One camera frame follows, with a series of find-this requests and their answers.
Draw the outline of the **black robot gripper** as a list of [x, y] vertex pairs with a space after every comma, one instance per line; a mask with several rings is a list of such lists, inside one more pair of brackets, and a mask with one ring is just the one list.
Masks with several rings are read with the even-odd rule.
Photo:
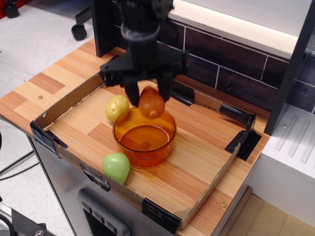
[[171, 96], [173, 80], [188, 69], [188, 52], [154, 43], [131, 45], [122, 55], [115, 55], [100, 67], [100, 75], [107, 86], [120, 85], [133, 106], [138, 107], [138, 82], [156, 79], [164, 101]]

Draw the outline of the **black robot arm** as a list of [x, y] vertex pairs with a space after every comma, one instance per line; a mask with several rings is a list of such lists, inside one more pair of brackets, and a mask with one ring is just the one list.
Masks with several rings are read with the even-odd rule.
[[132, 105], [138, 106], [138, 81], [156, 79], [158, 92], [168, 101], [173, 80], [188, 69], [188, 53], [158, 45], [160, 23], [174, 8], [171, 0], [119, 0], [121, 35], [127, 51], [114, 56], [100, 68], [107, 86], [120, 85]]

